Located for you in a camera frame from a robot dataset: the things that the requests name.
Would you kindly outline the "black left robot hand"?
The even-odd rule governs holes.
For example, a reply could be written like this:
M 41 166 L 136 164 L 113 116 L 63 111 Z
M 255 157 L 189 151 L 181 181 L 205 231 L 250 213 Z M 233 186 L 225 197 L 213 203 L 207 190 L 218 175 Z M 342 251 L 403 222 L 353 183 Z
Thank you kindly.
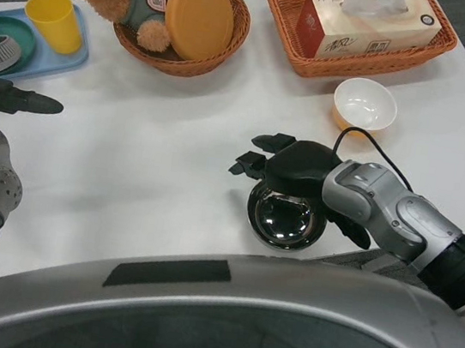
M 34 91 L 21 90 L 11 81 L 0 78 L 0 112 L 15 114 L 18 111 L 36 114 L 58 114 L 63 105 L 50 97 Z

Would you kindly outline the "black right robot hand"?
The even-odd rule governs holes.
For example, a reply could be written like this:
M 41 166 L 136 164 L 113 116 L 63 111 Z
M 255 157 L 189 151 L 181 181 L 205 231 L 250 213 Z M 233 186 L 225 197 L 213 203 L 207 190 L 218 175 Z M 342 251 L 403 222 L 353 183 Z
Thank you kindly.
M 370 248 L 365 228 L 324 203 L 324 180 L 341 164 L 329 147 L 282 133 L 259 135 L 252 144 L 271 157 L 248 151 L 235 159 L 229 171 L 257 181 L 246 211 L 259 238 L 276 249 L 300 250 L 316 242 L 330 222 L 361 249 Z

